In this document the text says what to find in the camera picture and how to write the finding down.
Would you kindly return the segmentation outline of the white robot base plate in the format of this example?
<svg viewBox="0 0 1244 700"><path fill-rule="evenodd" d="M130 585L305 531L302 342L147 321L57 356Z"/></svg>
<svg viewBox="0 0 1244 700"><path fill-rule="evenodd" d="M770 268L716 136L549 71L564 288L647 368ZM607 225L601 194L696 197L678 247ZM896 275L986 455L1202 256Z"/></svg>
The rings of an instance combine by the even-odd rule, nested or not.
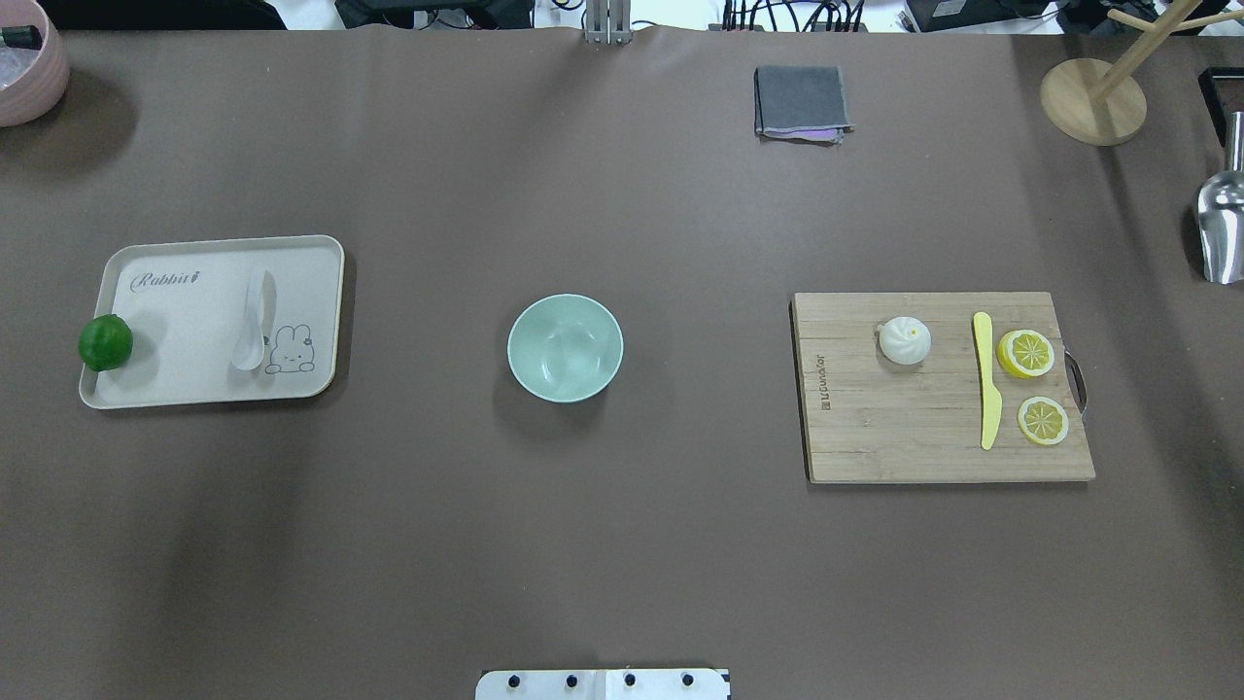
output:
<svg viewBox="0 0 1244 700"><path fill-rule="evenodd" d="M616 668L486 671L475 699L730 699L729 671Z"/></svg>

